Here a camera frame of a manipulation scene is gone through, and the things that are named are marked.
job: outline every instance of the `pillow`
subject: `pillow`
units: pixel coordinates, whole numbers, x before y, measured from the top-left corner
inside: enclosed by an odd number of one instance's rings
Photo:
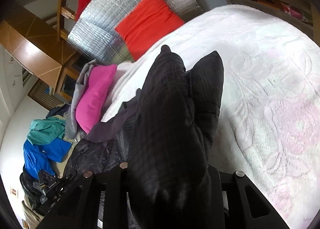
[[[141,0],[115,30],[137,60],[159,39],[183,24],[164,0]]]
[[[100,121],[101,108],[116,69],[116,65],[99,65],[91,70],[86,90],[76,108],[76,120],[86,133]]]

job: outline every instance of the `beige cloth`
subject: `beige cloth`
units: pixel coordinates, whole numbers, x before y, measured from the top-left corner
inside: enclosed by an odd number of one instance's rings
[[[21,205],[29,229],[35,229],[44,217],[35,211],[32,211],[29,199],[26,195],[24,195],[24,201],[21,202]]]

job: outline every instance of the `reflective insulation sheet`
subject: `reflective insulation sheet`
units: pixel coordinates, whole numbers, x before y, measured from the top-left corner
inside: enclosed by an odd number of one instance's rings
[[[71,30],[68,41],[105,64],[131,60],[124,40],[115,31],[140,0],[91,0]],[[185,22],[202,14],[196,0],[164,0]]]

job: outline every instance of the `bed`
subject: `bed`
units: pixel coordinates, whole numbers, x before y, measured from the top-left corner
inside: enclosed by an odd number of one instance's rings
[[[211,164],[244,171],[292,229],[320,208],[320,48],[287,22],[242,5],[213,9],[154,44],[107,97],[102,121],[135,96],[162,45],[189,70],[217,50],[224,64]]]

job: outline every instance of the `blue clothing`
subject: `blue clothing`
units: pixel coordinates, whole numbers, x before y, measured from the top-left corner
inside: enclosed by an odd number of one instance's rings
[[[49,117],[43,120],[33,120],[27,139],[32,145],[50,144],[55,138],[63,138],[65,133],[65,120]]]
[[[59,138],[55,138],[48,145],[32,145],[26,140],[23,145],[23,156],[26,170],[38,179],[38,172],[44,169],[51,175],[55,175],[49,160],[62,162],[64,155],[70,150],[72,144]]]

